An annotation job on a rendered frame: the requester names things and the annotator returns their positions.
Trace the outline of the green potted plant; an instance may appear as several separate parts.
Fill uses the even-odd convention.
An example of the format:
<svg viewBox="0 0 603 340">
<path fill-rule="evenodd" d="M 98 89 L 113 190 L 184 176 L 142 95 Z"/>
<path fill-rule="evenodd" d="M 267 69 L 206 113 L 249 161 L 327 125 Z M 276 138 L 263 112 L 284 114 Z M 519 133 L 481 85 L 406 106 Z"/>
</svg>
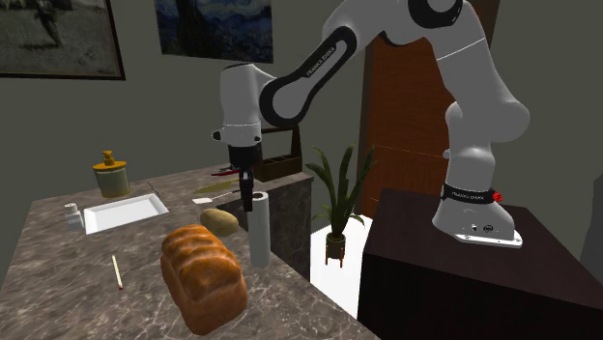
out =
<svg viewBox="0 0 603 340">
<path fill-rule="evenodd" d="M 334 175 L 331 172 L 330 163 L 327 157 L 319 148 L 313 147 L 319 154 L 322 164 L 305 164 L 305 166 L 313 171 L 326 185 L 330 195 L 330 204 L 321 206 L 325 212 L 316 213 L 312 217 L 312 219 L 323 217 L 330 222 L 331 231 L 325 237 L 325 264 L 327 265 L 329 263 L 329 259 L 336 259 L 339 261 L 339 266 L 341 268 L 343 267 L 346 250 L 346 236 L 344 235 L 344 230 L 350 218 L 364 224 L 362 218 L 358 214 L 353 213 L 353 210 L 362 190 L 365 178 L 371 168 L 377 163 L 377 160 L 374 159 L 375 146 L 372 145 L 354 187 L 352 191 L 349 191 L 350 185 L 347 175 L 354 148 L 355 145 L 351 144 L 342 157 L 337 183 L 334 182 Z"/>
</svg>

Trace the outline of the grey paper towel roll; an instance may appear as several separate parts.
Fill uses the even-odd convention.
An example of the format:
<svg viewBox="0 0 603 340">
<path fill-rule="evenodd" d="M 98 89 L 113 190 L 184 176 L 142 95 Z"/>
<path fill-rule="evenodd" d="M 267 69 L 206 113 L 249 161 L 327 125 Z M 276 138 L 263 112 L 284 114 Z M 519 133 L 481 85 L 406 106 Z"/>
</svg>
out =
<svg viewBox="0 0 603 340">
<path fill-rule="evenodd" d="M 254 191 L 252 211 L 247 213 L 250 263 L 265 268 L 271 261 L 271 232 L 269 195 Z"/>
</svg>

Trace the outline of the white spatula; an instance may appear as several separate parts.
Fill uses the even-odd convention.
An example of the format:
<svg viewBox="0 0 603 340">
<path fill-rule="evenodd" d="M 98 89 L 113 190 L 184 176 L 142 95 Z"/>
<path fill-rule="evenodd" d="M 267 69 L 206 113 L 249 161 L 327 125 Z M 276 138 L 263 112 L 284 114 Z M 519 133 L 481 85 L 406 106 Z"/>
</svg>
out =
<svg viewBox="0 0 603 340">
<path fill-rule="evenodd" d="M 222 193 L 220 195 L 217 195 L 217 196 L 211 197 L 211 198 L 210 197 L 195 198 L 195 199 L 192 199 L 192 202 L 194 204 L 196 204 L 196 205 L 213 203 L 213 201 L 215 201 L 215 200 L 217 200 L 217 199 L 219 199 L 221 197 L 224 197 L 224 196 L 227 196 L 227 195 L 230 195 L 230 194 L 234 194 L 234 193 L 238 193 L 238 192 L 240 192 L 240 190 L 236 189 L 236 190 L 232 190 L 232 191 L 229 191 L 229 192 L 226 192 L 226 193 Z"/>
</svg>

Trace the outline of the olive blade knife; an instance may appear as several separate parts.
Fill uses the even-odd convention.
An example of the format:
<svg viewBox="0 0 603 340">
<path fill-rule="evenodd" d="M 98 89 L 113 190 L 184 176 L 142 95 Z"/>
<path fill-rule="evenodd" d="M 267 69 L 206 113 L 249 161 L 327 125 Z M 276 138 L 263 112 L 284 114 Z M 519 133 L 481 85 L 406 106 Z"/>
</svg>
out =
<svg viewBox="0 0 603 340">
<path fill-rule="evenodd" d="M 202 194 L 202 193 L 210 193 L 210 192 L 218 192 L 221 190 L 229 189 L 232 184 L 236 184 L 239 181 L 238 178 L 234 178 L 228 181 L 219 182 L 216 184 L 211 184 L 207 186 L 200 187 L 193 191 L 194 194 Z"/>
</svg>

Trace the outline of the brown bread loaf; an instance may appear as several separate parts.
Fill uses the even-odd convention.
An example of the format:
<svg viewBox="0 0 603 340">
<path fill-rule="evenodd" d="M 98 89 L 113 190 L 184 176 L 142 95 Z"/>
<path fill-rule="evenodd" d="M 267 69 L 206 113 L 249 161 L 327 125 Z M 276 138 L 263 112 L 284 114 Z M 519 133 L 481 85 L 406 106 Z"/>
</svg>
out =
<svg viewBox="0 0 603 340">
<path fill-rule="evenodd" d="M 160 268 L 186 326 L 196 335 L 224 326 L 247 307 L 237 257 L 203 225 L 170 233 L 161 245 Z"/>
</svg>

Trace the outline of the brown wooden door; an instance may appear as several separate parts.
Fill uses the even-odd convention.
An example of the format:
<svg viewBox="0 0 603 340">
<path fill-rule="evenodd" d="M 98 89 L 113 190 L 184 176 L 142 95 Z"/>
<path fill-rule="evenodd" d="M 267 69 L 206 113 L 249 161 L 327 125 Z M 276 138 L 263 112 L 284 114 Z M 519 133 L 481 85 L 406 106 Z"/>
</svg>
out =
<svg viewBox="0 0 603 340">
<path fill-rule="evenodd" d="M 355 212 L 372 217 L 384 188 L 438 195 L 448 148 L 445 88 L 426 39 L 396 46 L 379 37 L 364 49 L 359 156 L 374 149 Z"/>
</svg>

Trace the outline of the blue night sky painting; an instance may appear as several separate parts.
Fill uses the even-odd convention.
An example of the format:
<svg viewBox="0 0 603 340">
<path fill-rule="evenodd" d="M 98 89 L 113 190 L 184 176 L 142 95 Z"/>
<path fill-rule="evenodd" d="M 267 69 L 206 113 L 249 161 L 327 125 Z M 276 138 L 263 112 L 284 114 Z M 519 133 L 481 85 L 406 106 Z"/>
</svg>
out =
<svg viewBox="0 0 603 340">
<path fill-rule="evenodd" d="M 273 62 L 272 0 L 155 0 L 161 52 Z"/>
</svg>

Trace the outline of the yellow pencil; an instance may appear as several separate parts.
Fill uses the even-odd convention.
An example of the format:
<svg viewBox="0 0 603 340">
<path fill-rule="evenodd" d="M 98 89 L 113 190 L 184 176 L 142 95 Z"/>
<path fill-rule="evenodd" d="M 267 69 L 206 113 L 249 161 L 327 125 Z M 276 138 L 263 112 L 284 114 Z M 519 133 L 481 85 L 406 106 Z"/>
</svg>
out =
<svg viewBox="0 0 603 340">
<path fill-rule="evenodd" d="M 112 260 L 112 264 L 113 264 L 113 268 L 114 268 L 114 272 L 115 272 L 115 276 L 116 276 L 116 280 L 117 280 L 117 284 L 118 284 L 119 290 L 123 290 L 124 289 L 124 284 L 123 284 L 123 281 L 122 281 L 122 277 L 121 277 L 121 273 L 120 273 L 120 270 L 119 270 L 119 266 L 118 266 L 118 263 L 117 263 L 116 256 L 112 255 L 111 256 L 111 260 Z"/>
</svg>

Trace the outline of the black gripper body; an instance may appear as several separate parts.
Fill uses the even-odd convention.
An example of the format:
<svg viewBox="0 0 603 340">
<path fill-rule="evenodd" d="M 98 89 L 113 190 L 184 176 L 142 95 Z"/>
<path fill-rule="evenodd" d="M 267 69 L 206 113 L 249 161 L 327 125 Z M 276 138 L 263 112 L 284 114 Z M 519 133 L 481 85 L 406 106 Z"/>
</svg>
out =
<svg viewBox="0 0 603 340">
<path fill-rule="evenodd" d="M 249 147 L 228 146 L 230 163 L 239 170 L 251 169 L 261 159 L 261 144 Z"/>
</svg>

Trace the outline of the grey framed wall picture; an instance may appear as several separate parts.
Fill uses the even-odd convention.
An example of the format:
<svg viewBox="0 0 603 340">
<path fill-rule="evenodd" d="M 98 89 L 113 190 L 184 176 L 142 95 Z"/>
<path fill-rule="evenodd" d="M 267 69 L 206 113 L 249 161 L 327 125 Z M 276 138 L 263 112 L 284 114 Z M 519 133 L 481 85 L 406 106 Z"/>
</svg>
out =
<svg viewBox="0 0 603 340">
<path fill-rule="evenodd" d="M 125 80 L 111 0 L 0 0 L 0 77 Z"/>
</svg>

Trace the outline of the small white shaker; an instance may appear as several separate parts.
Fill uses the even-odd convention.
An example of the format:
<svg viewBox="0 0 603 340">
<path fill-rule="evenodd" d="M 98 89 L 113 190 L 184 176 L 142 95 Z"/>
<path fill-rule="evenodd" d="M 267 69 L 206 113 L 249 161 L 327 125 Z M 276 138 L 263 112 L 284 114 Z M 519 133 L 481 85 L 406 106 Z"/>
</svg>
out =
<svg viewBox="0 0 603 340">
<path fill-rule="evenodd" d="M 64 206 L 65 217 L 67 220 L 68 227 L 70 229 L 84 229 L 84 219 L 81 211 L 77 208 L 75 203 L 68 203 Z"/>
</svg>

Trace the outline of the dark wooden caddy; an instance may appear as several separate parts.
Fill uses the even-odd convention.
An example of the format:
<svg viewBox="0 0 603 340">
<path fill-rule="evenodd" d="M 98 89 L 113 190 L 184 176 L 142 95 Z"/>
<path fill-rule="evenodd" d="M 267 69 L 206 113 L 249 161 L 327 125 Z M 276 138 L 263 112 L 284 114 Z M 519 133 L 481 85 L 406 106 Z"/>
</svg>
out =
<svg viewBox="0 0 603 340">
<path fill-rule="evenodd" d="M 302 171 L 302 145 L 300 128 L 290 127 L 266 127 L 262 128 L 262 134 L 281 131 L 292 131 L 291 149 L 288 155 L 263 158 L 262 144 L 258 144 L 257 161 L 254 164 L 254 177 L 264 183 Z"/>
</svg>

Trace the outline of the green soap dispenser yellow pump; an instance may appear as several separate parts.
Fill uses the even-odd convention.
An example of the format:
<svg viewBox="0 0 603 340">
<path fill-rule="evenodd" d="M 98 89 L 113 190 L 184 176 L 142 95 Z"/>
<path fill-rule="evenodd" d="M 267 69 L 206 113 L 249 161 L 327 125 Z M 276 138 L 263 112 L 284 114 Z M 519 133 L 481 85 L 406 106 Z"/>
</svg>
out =
<svg viewBox="0 0 603 340">
<path fill-rule="evenodd" d="M 102 154 L 103 162 L 93 166 L 101 195 L 115 198 L 129 194 L 127 163 L 115 160 L 111 151 L 103 151 Z"/>
</svg>

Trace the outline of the dark robot stand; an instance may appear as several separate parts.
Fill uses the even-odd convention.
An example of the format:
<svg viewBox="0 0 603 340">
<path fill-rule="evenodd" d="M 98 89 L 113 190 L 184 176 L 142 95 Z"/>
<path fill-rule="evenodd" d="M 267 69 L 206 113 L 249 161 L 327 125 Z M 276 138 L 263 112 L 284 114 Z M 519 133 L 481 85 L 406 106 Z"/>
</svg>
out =
<svg viewBox="0 0 603 340">
<path fill-rule="evenodd" d="M 383 190 L 363 249 L 359 321 L 382 340 L 603 340 L 603 285 L 525 208 L 519 249 L 436 229 L 435 195 Z"/>
</svg>

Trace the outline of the white rectangular sink basin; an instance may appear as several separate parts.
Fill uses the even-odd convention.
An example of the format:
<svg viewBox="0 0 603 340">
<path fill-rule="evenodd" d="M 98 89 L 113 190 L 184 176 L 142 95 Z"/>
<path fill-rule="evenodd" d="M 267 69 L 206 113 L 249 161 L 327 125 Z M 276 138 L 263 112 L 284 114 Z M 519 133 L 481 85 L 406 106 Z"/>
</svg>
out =
<svg viewBox="0 0 603 340">
<path fill-rule="evenodd" d="M 87 235 L 168 213 L 155 194 L 145 194 L 85 209 Z"/>
</svg>

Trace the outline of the brown potato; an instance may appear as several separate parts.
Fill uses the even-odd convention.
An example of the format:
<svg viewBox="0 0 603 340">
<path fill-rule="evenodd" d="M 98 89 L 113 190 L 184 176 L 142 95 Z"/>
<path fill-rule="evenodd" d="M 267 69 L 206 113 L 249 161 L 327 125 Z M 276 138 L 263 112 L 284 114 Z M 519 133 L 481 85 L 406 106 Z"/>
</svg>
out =
<svg viewBox="0 0 603 340">
<path fill-rule="evenodd" d="M 239 221 L 233 214 L 219 209 L 206 209 L 200 214 L 200 224 L 217 237 L 228 237 L 239 229 Z"/>
</svg>

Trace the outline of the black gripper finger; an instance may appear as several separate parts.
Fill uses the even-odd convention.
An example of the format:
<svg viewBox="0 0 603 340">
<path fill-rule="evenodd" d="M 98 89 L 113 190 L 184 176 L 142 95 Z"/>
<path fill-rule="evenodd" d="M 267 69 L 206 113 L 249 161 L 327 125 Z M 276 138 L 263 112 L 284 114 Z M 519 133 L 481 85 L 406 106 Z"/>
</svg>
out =
<svg viewBox="0 0 603 340">
<path fill-rule="evenodd" d="M 251 212 L 252 211 L 252 200 L 253 200 L 253 170 L 246 169 L 241 170 L 239 173 L 239 185 L 240 185 L 240 193 L 243 201 L 244 211 Z"/>
</svg>

